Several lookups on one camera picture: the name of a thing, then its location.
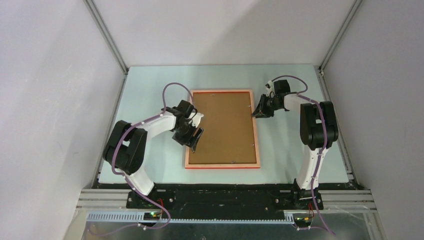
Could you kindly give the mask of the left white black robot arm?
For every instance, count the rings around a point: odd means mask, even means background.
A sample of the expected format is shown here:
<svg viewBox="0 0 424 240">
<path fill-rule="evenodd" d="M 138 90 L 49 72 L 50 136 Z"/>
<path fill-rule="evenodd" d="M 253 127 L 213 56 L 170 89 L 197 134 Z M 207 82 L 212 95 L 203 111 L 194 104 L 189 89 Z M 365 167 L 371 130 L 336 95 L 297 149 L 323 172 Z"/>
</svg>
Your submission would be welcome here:
<svg viewBox="0 0 424 240">
<path fill-rule="evenodd" d="M 102 159 L 111 165 L 114 174 L 122 176 L 130 188 L 140 194 L 138 201 L 145 208 L 153 208 L 158 194 L 152 191 L 155 183 L 143 166 L 148 141 L 172 132 L 174 141 L 195 152 L 204 132 L 200 127 L 203 117 L 194 105 L 181 100 L 178 106 L 166 106 L 160 114 L 138 123 L 120 120 L 112 129 Z"/>
</svg>

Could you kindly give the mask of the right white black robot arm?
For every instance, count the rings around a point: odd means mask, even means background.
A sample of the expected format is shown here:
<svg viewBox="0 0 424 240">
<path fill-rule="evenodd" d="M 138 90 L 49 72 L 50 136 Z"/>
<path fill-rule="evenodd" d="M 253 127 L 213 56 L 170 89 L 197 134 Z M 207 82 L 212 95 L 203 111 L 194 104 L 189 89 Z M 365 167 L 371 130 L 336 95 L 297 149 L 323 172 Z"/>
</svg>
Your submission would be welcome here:
<svg viewBox="0 0 424 240">
<path fill-rule="evenodd" d="M 339 138 L 339 128 L 331 101 L 318 102 L 291 91 L 284 76 L 268 81 L 266 93 L 252 113 L 254 118 L 271 118 L 275 111 L 296 111 L 299 113 L 299 135 L 304 144 L 304 160 L 293 183 L 291 204 L 304 209 L 311 200 L 318 197 L 319 174 L 325 155 Z"/>
</svg>

